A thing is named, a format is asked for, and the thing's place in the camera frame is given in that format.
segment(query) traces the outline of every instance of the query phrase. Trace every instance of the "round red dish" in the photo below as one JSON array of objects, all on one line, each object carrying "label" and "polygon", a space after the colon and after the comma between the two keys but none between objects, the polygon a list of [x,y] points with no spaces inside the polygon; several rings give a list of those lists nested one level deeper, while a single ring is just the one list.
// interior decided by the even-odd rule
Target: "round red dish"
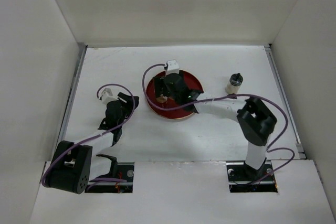
[{"label": "round red dish", "polygon": [[[155,77],[164,76],[164,75],[165,75],[165,71],[158,73]],[[186,71],[183,71],[183,75],[184,75],[184,81],[190,89],[199,89],[199,90],[203,91],[202,85],[196,77],[194,77],[191,73],[188,73]],[[157,100],[155,98],[155,93],[154,93],[154,81],[153,81],[153,79],[147,85],[146,94],[148,95],[149,99],[155,105],[157,105],[159,107],[169,109],[169,108],[175,108],[175,107],[178,106],[175,103],[175,101],[173,101],[169,98],[164,103],[157,102]],[[149,103],[148,103],[148,105],[152,108],[152,110],[156,114],[158,114],[158,115],[160,115],[164,118],[168,118],[168,119],[181,119],[181,118],[185,118],[185,117],[193,114],[192,112],[185,111],[183,109],[173,110],[173,111],[163,111],[163,110],[159,110],[159,109],[154,108]]]}]

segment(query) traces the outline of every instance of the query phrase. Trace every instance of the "purple cable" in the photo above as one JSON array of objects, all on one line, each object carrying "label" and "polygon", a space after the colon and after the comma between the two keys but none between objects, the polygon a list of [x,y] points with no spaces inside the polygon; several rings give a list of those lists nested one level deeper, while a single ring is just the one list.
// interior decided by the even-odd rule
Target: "purple cable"
[{"label": "purple cable", "polygon": [[189,102],[187,104],[184,104],[184,105],[181,105],[181,106],[177,106],[177,107],[174,107],[174,108],[168,108],[168,109],[161,108],[161,107],[157,106],[155,103],[153,103],[150,100],[150,98],[148,97],[148,95],[146,93],[146,88],[145,88],[145,77],[146,77],[146,74],[148,73],[149,70],[151,70],[152,68],[155,68],[155,67],[165,67],[165,64],[162,64],[162,63],[161,64],[155,64],[155,65],[152,65],[152,66],[150,66],[149,68],[146,69],[146,71],[143,73],[143,76],[142,76],[142,91],[143,91],[143,93],[144,93],[144,95],[145,95],[148,103],[150,103],[156,109],[163,110],[163,111],[173,111],[173,110],[179,110],[179,109],[182,109],[182,108],[187,107],[189,105],[193,105],[193,104],[200,103],[200,102],[220,101],[220,100],[223,100],[223,99],[236,98],[236,97],[254,97],[254,98],[259,98],[259,99],[261,99],[261,100],[263,100],[265,102],[268,102],[268,103],[272,104],[274,107],[276,107],[281,112],[281,114],[285,118],[285,126],[283,127],[283,130],[279,133],[279,135],[272,142],[270,142],[270,144],[267,146],[267,152],[270,153],[270,152],[274,152],[274,151],[278,151],[278,150],[287,150],[287,151],[292,152],[292,157],[287,162],[285,162],[284,164],[280,165],[279,167],[273,169],[271,172],[269,172],[268,174],[266,174],[262,178],[258,179],[255,182],[251,182],[249,184],[258,183],[258,182],[262,181],[264,178],[268,177],[270,174],[272,174],[273,172],[277,171],[278,169],[284,167],[285,165],[287,165],[288,163],[290,163],[294,159],[295,152],[292,149],[290,149],[290,148],[280,147],[280,148],[274,148],[272,150],[269,149],[284,134],[284,132],[286,131],[286,129],[288,127],[288,118],[287,118],[287,115],[284,112],[284,110],[279,105],[277,105],[276,103],[272,102],[271,100],[269,100],[267,98],[264,98],[264,97],[261,97],[261,96],[255,95],[255,94],[231,94],[231,95],[226,95],[224,97],[209,98],[209,99],[204,99],[204,100]]},{"label": "purple cable", "polygon": [[[100,91],[101,89],[107,87],[107,86],[117,86],[117,87],[121,87],[121,88],[125,89],[125,90],[130,94],[130,96],[131,96],[131,98],[132,98],[132,101],[133,101],[133,108],[132,108],[132,112],[131,112],[131,114],[129,115],[129,117],[128,117],[125,121],[123,121],[121,124],[117,125],[116,127],[113,127],[113,128],[111,128],[111,129],[109,129],[108,131],[105,131],[104,133],[102,133],[102,135],[105,135],[105,134],[107,134],[107,133],[110,133],[111,131],[114,131],[115,129],[117,129],[117,128],[123,126],[123,125],[124,125],[124,124],[125,124],[131,117],[132,117],[132,115],[133,115],[133,113],[134,113],[134,110],[135,110],[135,98],[134,98],[134,95],[132,94],[132,92],[131,92],[128,88],[126,88],[125,86],[120,85],[120,84],[111,83],[111,84],[106,84],[106,85],[101,86],[101,87],[98,89],[98,91],[97,91],[97,98],[99,98],[99,91]],[[51,163],[51,165],[50,165],[49,168],[46,170],[46,172],[43,174],[42,179],[41,179],[41,184],[42,184],[44,187],[48,187],[48,186],[46,185],[46,177],[47,177],[47,175],[50,173],[51,169],[57,164],[57,162],[59,162],[65,155],[67,155],[68,152],[70,152],[72,149],[76,148],[78,145],[81,145],[81,144],[83,144],[83,143],[86,143],[86,142],[88,142],[88,141],[94,140],[94,139],[99,138],[99,137],[101,137],[100,134],[99,134],[99,135],[96,135],[96,136],[89,137],[89,138],[87,138],[87,139],[84,139],[84,140],[78,142],[77,144],[74,144],[72,147],[68,148],[65,152],[63,152],[61,155],[59,155],[59,156],[55,159],[55,161],[53,161],[53,162]],[[114,178],[105,178],[104,182],[106,182],[106,180],[109,180],[110,182],[115,182],[115,181],[116,181]],[[99,180],[99,181],[98,181],[98,178],[96,178],[96,179],[94,179],[93,181],[97,181],[97,182],[99,183],[99,182],[101,182],[102,180]]]}]

